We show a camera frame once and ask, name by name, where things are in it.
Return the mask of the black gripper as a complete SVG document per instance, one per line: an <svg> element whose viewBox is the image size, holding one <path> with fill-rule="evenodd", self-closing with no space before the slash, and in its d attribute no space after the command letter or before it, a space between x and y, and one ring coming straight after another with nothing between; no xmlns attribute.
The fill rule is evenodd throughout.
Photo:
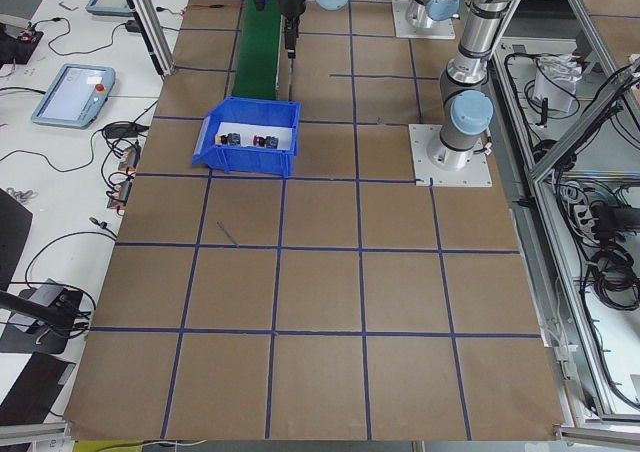
<svg viewBox="0 0 640 452"><path fill-rule="evenodd" d="M284 45L289 59L293 59L293 40L299 38L301 15L306 10L306 0L277 0L281 14L285 17L283 26Z"/></svg>

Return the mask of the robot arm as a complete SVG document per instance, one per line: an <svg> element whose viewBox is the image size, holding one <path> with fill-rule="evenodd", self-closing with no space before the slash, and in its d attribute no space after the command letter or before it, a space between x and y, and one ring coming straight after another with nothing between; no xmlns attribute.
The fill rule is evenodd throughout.
<svg viewBox="0 0 640 452"><path fill-rule="evenodd" d="M338 10L350 0L315 1L326 10ZM457 55L448 62L439 80L444 124L427 145L430 161L441 169L464 168L479 136L489 128L493 104L480 87L487 76L492 48L510 21L509 7L517 1L471 0Z"/></svg>

